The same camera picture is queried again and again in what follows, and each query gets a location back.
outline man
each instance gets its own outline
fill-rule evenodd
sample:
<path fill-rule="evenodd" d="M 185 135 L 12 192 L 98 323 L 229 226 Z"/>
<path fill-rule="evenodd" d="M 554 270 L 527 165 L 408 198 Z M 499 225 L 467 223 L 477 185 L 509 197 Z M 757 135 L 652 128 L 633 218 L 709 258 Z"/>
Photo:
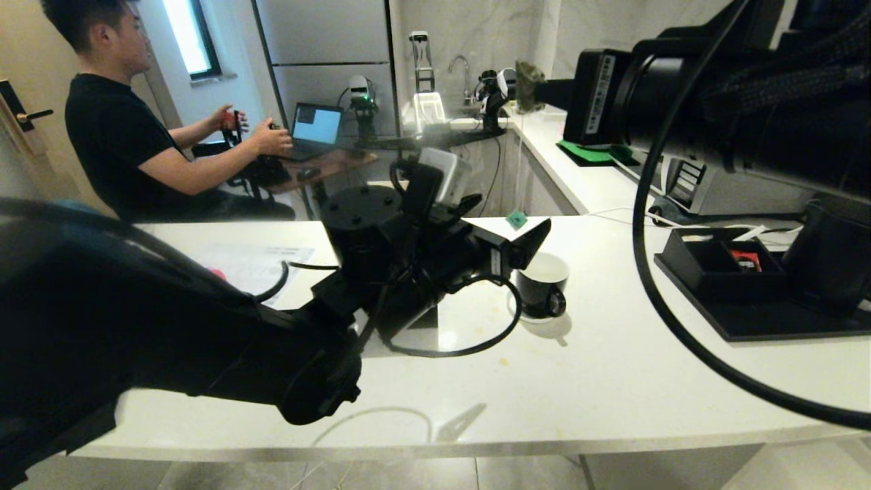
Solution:
<path fill-rule="evenodd" d="M 131 91 L 148 70 L 148 40 L 125 0 L 42 0 L 43 11 L 78 55 L 66 126 L 94 190 L 125 221 L 292 220 L 291 208 L 215 188 L 258 155 L 287 154 L 287 130 L 266 119 L 233 149 L 195 163 L 180 148 L 226 124 L 229 105 L 190 126 L 166 131 Z"/>

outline black t-shirt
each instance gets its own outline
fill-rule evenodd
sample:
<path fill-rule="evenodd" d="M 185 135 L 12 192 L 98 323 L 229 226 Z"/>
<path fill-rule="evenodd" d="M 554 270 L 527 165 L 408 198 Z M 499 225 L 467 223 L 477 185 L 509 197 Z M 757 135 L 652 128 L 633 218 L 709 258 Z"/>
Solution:
<path fill-rule="evenodd" d="M 77 75 L 66 100 L 66 131 L 94 191 L 124 221 L 184 220 L 214 202 L 216 191 L 190 196 L 138 169 L 178 147 L 128 85 Z"/>

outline short black hair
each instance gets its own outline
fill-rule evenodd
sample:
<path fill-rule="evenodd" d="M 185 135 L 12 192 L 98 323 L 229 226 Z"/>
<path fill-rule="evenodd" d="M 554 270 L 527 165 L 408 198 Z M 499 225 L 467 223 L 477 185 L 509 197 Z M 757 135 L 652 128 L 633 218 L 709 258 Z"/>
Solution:
<path fill-rule="evenodd" d="M 117 29 L 126 0 L 41 0 L 43 12 L 76 52 L 91 48 L 88 31 L 96 24 Z"/>

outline window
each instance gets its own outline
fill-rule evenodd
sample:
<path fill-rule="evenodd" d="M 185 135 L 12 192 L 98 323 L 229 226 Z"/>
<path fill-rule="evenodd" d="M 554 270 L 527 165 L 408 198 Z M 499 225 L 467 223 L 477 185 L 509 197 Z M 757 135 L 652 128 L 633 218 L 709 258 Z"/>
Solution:
<path fill-rule="evenodd" d="M 191 80 L 219 76 L 220 64 L 199 0 L 164 0 L 164 6 Z"/>

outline laptop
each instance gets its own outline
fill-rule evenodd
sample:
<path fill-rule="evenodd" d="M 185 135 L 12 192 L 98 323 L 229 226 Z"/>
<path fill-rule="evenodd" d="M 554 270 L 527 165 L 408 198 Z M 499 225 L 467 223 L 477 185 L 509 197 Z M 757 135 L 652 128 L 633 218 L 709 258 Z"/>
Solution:
<path fill-rule="evenodd" d="M 305 161 L 335 148 L 341 114 L 342 109 L 333 105 L 298 103 L 291 132 L 294 149 L 288 158 Z"/>

